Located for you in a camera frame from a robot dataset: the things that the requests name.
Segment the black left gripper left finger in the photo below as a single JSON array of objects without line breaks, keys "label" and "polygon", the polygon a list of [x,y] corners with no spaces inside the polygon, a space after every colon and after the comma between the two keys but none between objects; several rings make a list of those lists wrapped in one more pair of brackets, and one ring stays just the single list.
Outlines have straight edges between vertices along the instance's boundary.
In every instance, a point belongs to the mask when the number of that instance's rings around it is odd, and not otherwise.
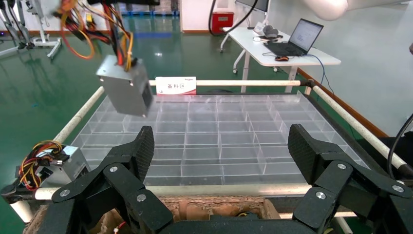
[{"label": "black left gripper left finger", "polygon": [[113,147],[97,168],[54,192],[38,232],[87,234],[116,209],[133,233],[160,233],[173,216],[143,183],[153,155],[153,130],[143,126],[132,142]]}]

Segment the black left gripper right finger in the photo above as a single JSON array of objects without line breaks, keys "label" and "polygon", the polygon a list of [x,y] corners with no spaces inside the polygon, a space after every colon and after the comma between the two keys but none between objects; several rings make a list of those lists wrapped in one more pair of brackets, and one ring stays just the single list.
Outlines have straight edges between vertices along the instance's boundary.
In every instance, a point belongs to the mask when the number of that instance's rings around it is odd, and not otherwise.
[{"label": "black left gripper right finger", "polygon": [[338,145],[314,139],[293,124],[287,147],[311,188],[293,220],[324,232],[340,206],[351,210],[375,234],[413,231],[413,192],[405,185],[353,161]]}]

